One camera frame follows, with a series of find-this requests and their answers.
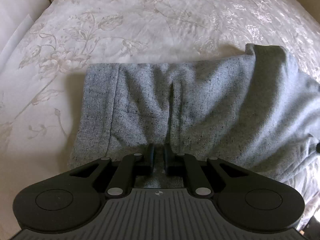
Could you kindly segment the grey speckled sweatpants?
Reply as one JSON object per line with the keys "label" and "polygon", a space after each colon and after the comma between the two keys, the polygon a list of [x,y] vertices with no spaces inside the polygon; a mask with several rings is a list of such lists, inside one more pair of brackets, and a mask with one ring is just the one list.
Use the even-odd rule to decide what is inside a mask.
{"label": "grey speckled sweatpants", "polygon": [[318,142],[319,84],[285,48],[248,44],[213,61],[89,66],[69,166],[168,143],[306,190]]}

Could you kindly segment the white floral bedspread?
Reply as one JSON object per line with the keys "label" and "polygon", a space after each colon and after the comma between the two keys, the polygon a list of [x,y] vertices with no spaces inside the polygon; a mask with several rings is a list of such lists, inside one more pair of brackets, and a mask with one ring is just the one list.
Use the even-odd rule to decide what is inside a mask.
{"label": "white floral bedspread", "polygon": [[1,65],[1,239],[25,186],[63,172],[89,64],[178,62],[280,45],[319,79],[319,24],[296,0],[54,0]]}

